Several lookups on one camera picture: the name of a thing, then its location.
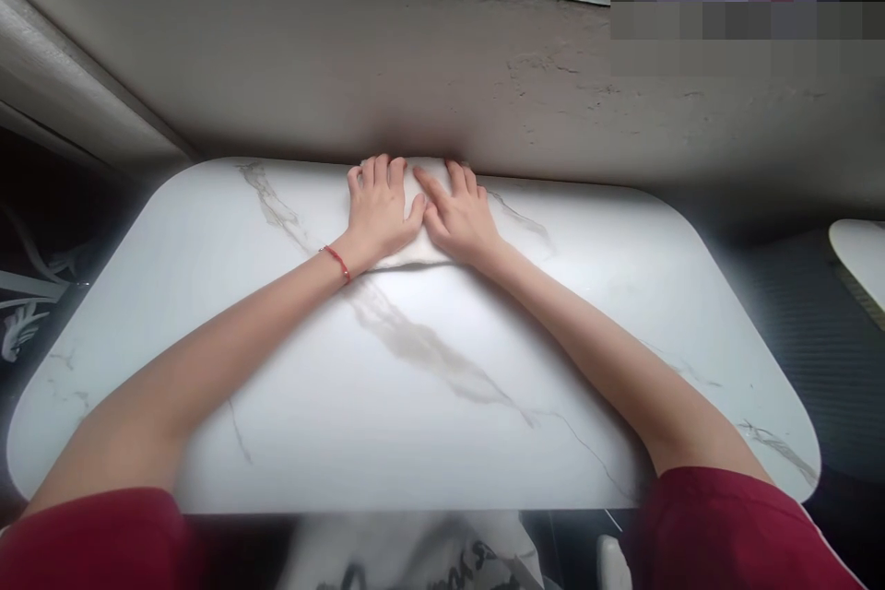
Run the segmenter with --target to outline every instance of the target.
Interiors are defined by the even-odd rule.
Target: hand
[[[447,160],[446,166],[452,195],[432,175],[415,169],[415,177],[431,198],[424,210],[424,226],[433,243],[455,260],[485,271],[509,245],[495,228],[486,188],[477,186],[474,172],[455,161]]]
[[[387,155],[369,157],[348,172],[350,222],[332,248],[348,266],[352,277],[362,274],[387,255],[395,254],[415,239],[424,216],[424,195],[415,196],[403,219],[406,160]]]

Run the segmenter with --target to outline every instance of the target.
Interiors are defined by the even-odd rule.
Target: marble table
[[[153,195],[16,408],[33,495],[78,422],[175,340],[332,241],[347,167],[220,159]],[[501,234],[639,337],[805,500],[805,409],[691,225],[632,189],[480,178]],[[190,513],[633,506],[652,474],[545,332],[469,269],[373,273],[316,312],[196,434]]]

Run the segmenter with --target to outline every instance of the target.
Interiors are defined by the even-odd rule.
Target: concrete wall
[[[710,228],[885,216],[878,79],[614,77],[559,0],[30,0],[203,157],[448,149]]]

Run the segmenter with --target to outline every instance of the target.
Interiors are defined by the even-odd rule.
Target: maroon shirt
[[[796,501],[727,470],[666,472],[620,544],[635,590],[861,587]],[[0,537],[0,585],[10,590],[191,589],[201,565],[175,501],[159,489],[58,505]]]

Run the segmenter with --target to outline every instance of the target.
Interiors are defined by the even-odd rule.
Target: gray marble vein
[[[521,215],[519,212],[507,205],[504,202],[501,194],[491,191],[488,187],[486,188],[486,191],[492,198],[498,201],[498,204],[501,206],[501,209],[503,209],[504,214],[513,219],[513,221],[518,223],[524,229],[528,230],[529,232],[535,233],[539,238],[541,238],[541,240],[544,241],[550,251],[550,256],[556,254],[556,247],[553,246],[553,240],[550,239],[550,234],[547,232],[547,229],[544,226],[537,223],[537,221],[530,219],[529,217]]]
[[[569,421],[568,421],[565,417],[563,417],[563,416],[562,416],[560,413],[558,413],[558,412],[553,412],[553,411],[550,411],[550,410],[532,410],[531,412],[532,412],[533,415],[538,415],[538,416],[540,416],[540,417],[550,417],[550,418],[558,419],[558,420],[561,421],[563,424],[565,424],[565,426],[568,427],[569,431],[572,432],[572,436],[573,436],[573,438],[574,438],[574,439],[575,439],[575,440],[576,440],[576,441],[577,441],[577,442],[578,442],[578,443],[579,443],[579,444],[580,444],[585,450],[587,450],[587,452],[589,452],[590,454],[592,454],[592,455],[594,456],[594,458],[596,459],[596,461],[599,462],[599,464],[602,466],[602,469],[603,469],[603,470],[605,471],[605,473],[606,473],[606,477],[609,479],[609,481],[610,481],[612,484],[614,484],[615,489],[618,490],[618,493],[620,493],[620,494],[621,494],[622,496],[624,496],[625,498],[629,498],[629,499],[632,500],[632,501],[637,502],[637,501],[639,500],[640,497],[639,497],[638,495],[634,494],[634,493],[633,493],[632,491],[630,491],[630,490],[626,490],[626,489],[624,489],[624,488],[620,485],[620,482],[618,482],[615,478],[613,478],[613,477],[611,476],[611,472],[608,470],[608,465],[606,465],[606,462],[602,460],[602,457],[599,456],[599,454],[596,453],[596,450],[594,450],[593,447],[591,447],[590,445],[588,445],[586,442],[584,442],[584,441],[581,439],[581,436],[578,435],[577,431],[574,430],[574,427],[569,423]]]
[[[242,164],[238,168],[245,181],[257,192],[267,223],[283,230],[308,257],[324,246],[301,225],[298,215],[277,197],[261,162]],[[530,224],[535,224],[531,219],[525,219],[517,212],[513,213]],[[546,229],[540,228],[543,230],[542,236],[546,236]],[[476,404],[497,404],[514,410],[532,429],[538,425],[538,417],[560,419],[569,428],[574,439],[599,462],[617,490],[631,500],[636,499],[611,476],[602,458],[581,440],[565,417],[555,412],[520,407],[473,360],[446,344],[432,328],[412,321],[370,280],[360,279],[353,282],[342,291],[342,297],[352,307],[359,325],[380,340],[392,355],[431,373],[444,382],[456,396]]]
[[[53,360],[59,360],[64,364],[69,371],[74,370],[74,350],[71,350],[67,355],[61,355],[60,353],[50,353],[49,357]]]
[[[242,441],[242,432],[240,431],[240,425],[237,424],[237,412],[233,409],[233,402],[228,399],[228,408],[230,408],[230,421],[233,423],[233,432],[237,436],[237,444],[240,445],[240,451],[242,452],[243,458],[246,459],[246,462],[253,466],[252,455],[249,454],[249,450],[246,448],[245,442]]]
[[[655,355],[657,355],[661,360],[667,363],[667,365],[680,376],[685,378],[688,376],[691,380],[699,385],[705,385],[707,387],[722,387],[722,383],[717,383],[716,381],[712,381],[709,378],[704,378],[697,369],[691,366],[688,362],[686,362],[683,358],[678,355],[673,355],[672,353],[667,353],[661,348],[650,344],[648,341],[643,341],[643,344]],[[672,360],[675,360],[676,363],[672,361],[667,361],[665,356],[669,356]]]
[[[745,434],[749,436],[751,441],[770,447],[784,459],[796,466],[796,469],[802,473],[802,477],[805,478],[809,485],[812,487],[818,485],[819,476],[817,471],[803,461],[802,458],[793,451],[793,448],[784,441],[784,439],[774,435],[766,429],[760,429],[759,427],[753,426],[745,419],[743,423],[738,424],[737,427],[746,432]]]
[[[48,383],[53,389],[53,398],[59,403],[67,403],[72,398],[76,399],[80,402],[80,405],[83,407],[82,414],[77,418],[77,425],[81,421],[83,421],[86,416],[89,414],[89,392],[81,392],[79,390],[72,392],[68,396],[62,396],[58,392],[58,384],[55,382],[54,378],[47,378],[46,383]]]

